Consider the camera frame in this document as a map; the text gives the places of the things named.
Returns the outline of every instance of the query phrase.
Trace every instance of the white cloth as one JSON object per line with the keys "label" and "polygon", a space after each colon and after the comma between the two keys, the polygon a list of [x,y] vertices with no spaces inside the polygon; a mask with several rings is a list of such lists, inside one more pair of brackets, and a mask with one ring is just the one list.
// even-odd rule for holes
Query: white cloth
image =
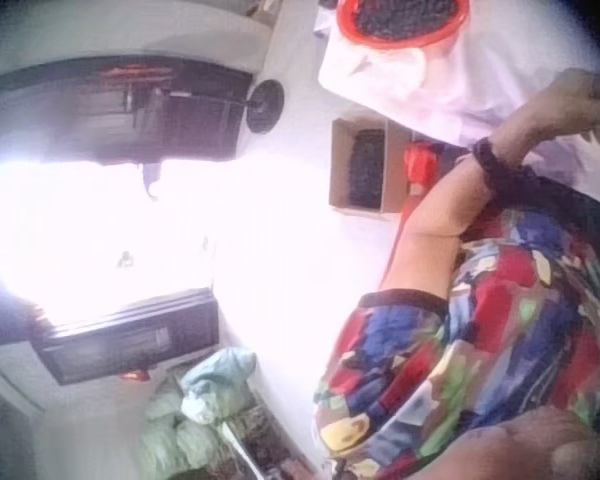
{"label": "white cloth", "polygon": [[[471,0],[445,55],[379,52],[333,28],[319,74],[328,90],[415,131],[470,146],[569,67],[600,71],[600,52],[557,2]],[[528,162],[540,174],[600,200],[600,146],[547,142]]]}

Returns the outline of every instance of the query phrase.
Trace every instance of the red bowl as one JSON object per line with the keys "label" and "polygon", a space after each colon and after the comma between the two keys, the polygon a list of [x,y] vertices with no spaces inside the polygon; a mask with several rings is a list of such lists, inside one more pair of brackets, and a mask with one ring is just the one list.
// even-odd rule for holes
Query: red bowl
{"label": "red bowl", "polygon": [[469,0],[456,0],[458,9],[447,23],[438,30],[405,40],[387,40],[373,35],[358,32],[353,14],[358,8],[359,0],[340,0],[336,10],[338,27],[342,35],[351,43],[366,45],[377,50],[395,50],[398,48],[422,48],[445,40],[455,34],[469,16]]}

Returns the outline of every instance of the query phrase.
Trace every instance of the woman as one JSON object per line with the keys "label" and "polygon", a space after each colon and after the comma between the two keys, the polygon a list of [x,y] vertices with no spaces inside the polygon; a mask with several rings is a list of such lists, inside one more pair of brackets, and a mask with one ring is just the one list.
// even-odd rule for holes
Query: woman
{"label": "woman", "polygon": [[600,79],[569,70],[424,197],[316,393],[337,475],[586,467],[569,462],[596,445],[600,418],[600,204],[521,164],[542,141],[598,127]]}

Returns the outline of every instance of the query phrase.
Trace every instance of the colorful patterned shirt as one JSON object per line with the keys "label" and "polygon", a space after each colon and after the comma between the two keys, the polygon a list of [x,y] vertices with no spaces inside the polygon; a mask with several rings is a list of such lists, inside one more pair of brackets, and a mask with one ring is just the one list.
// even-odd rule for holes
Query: colorful patterned shirt
{"label": "colorful patterned shirt", "polygon": [[600,265],[534,211],[486,212],[449,300],[362,298],[315,395],[320,443],[358,478],[403,478],[473,428],[541,405],[600,413]]}

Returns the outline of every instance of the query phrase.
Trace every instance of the cardboard box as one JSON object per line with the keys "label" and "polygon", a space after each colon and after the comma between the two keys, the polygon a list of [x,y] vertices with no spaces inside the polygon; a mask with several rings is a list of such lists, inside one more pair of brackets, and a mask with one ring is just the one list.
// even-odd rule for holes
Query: cardboard box
{"label": "cardboard box", "polygon": [[[360,130],[383,129],[384,172],[380,209],[362,208],[349,203],[349,163]],[[389,119],[382,117],[339,118],[332,126],[331,184],[329,205],[349,215],[394,219],[402,211],[407,198],[408,185],[404,168],[404,151],[413,139],[413,133]]]}

